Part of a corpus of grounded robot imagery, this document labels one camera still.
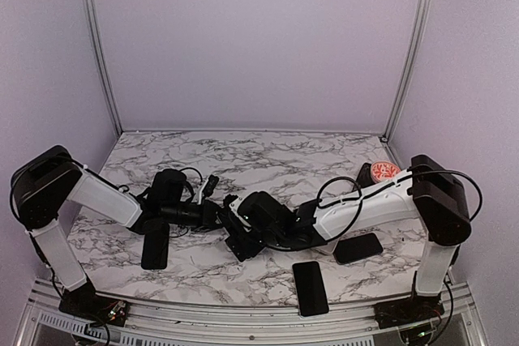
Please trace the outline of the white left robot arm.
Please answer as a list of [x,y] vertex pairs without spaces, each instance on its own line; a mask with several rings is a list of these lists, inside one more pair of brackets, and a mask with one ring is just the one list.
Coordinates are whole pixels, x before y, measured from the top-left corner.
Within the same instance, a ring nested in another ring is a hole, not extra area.
[[43,263],[72,293],[72,306],[94,318],[102,311],[102,300],[85,287],[89,278],[58,222],[63,204],[76,203],[139,235],[155,233],[165,224],[213,231],[222,226],[222,208],[210,200],[218,182],[211,175],[194,188],[185,169],[163,169],[148,188],[134,195],[56,145],[13,173],[9,202]]

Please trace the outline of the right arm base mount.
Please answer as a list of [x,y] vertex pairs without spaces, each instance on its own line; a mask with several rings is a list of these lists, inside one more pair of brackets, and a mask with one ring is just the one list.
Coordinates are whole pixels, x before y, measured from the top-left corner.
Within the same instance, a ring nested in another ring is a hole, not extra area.
[[431,318],[440,318],[445,310],[441,303],[441,294],[419,296],[414,275],[409,297],[377,303],[373,306],[375,321],[379,329],[399,327]]

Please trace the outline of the red white patterned bowl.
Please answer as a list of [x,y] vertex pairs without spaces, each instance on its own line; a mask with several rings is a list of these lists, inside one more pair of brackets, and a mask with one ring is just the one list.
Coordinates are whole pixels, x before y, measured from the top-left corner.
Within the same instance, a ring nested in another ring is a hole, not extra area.
[[393,179],[400,172],[401,169],[389,161],[376,161],[370,167],[370,177],[374,183]]

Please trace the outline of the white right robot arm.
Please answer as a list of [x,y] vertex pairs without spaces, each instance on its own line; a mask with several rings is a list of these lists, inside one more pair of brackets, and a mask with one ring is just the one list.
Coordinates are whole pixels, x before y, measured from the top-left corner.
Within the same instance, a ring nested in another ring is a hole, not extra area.
[[226,243],[241,262],[265,248],[296,252],[325,247],[349,231],[420,220],[427,243],[415,273],[414,292],[401,304],[408,319],[418,320],[432,308],[457,248],[472,232],[476,215],[469,211],[463,185],[468,179],[429,156],[417,155],[395,177],[365,188],[352,181],[352,192],[327,203],[317,195],[290,210],[265,191],[246,197],[229,195],[219,218],[229,234]]

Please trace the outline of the aluminium front rail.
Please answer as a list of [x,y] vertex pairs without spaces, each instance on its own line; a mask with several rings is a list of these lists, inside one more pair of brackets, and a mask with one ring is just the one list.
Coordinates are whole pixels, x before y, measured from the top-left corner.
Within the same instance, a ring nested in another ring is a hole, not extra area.
[[112,345],[398,345],[413,326],[379,328],[378,299],[332,303],[328,314],[302,318],[294,306],[223,306],[127,298],[123,327],[87,330],[87,322],[59,311],[52,285],[37,280],[24,307],[15,345],[56,344],[75,336]]

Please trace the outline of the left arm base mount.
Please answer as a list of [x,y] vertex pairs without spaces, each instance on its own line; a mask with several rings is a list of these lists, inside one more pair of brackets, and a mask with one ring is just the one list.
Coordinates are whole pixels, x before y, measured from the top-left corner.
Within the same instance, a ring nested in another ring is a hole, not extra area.
[[64,314],[116,327],[125,325],[129,308],[125,300],[98,295],[90,279],[72,292],[65,289],[58,307]]

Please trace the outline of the black phone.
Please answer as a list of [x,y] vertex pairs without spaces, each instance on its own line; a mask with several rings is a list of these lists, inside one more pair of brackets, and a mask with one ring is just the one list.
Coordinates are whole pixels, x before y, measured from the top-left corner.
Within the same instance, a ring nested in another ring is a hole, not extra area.
[[307,318],[329,312],[328,298],[320,265],[316,261],[292,265],[298,312]]
[[169,224],[162,223],[144,235],[141,267],[144,270],[164,270],[169,255]]
[[333,257],[337,263],[346,265],[379,255],[383,250],[378,237],[374,233],[367,233],[339,241]]

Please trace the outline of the aluminium corner post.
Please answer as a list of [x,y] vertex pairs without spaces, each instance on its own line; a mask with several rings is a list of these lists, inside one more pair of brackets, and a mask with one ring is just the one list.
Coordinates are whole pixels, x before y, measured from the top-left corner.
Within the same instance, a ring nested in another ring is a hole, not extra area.
[[109,70],[106,65],[105,54],[102,47],[101,30],[97,18],[95,0],[83,0],[85,17],[88,25],[90,42],[97,67],[97,72],[101,81],[101,90],[105,98],[106,108],[109,119],[116,137],[119,138],[123,133],[122,120],[115,100],[114,90],[109,77]]
[[417,61],[420,45],[426,31],[427,19],[431,6],[431,0],[418,0],[414,22],[411,29],[410,42],[405,56],[404,66],[399,79],[397,93],[392,103],[388,121],[384,128],[383,138],[389,143],[394,136],[399,119],[405,106],[405,99],[409,93],[414,66]]

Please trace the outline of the aluminium left corner post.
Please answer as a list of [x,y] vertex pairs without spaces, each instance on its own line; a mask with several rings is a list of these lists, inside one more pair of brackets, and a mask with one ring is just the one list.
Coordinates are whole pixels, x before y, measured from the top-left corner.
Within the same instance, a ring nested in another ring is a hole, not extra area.
[[95,0],[83,0],[85,17],[88,25],[90,42],[97,67],[97,72],[101,81],[101,90],[105,98],[106,108],[109,119],[116,137],[119,138],[123,133],[122,120],[115,100],[114,90],[109,77],[109,70],[106,65],[105,54],[102,47],[101,30],[97,18]]

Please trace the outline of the aluminium right corner post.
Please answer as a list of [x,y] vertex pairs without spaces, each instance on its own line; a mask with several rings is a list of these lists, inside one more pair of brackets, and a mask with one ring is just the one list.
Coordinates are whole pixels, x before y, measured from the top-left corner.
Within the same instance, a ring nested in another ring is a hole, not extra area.
[[410,42],[405,56],[404,66],[399,79],[397,93],[392,103],[388,121],[384,128],[383,138],[389,143],[394,136],[399,119],[405,106],[405,99],[409,93],[414,66],[417,61],[420,45],[426,31],[427,19],[431,6],[431,0],[418,0],[414,22],[411,29]]

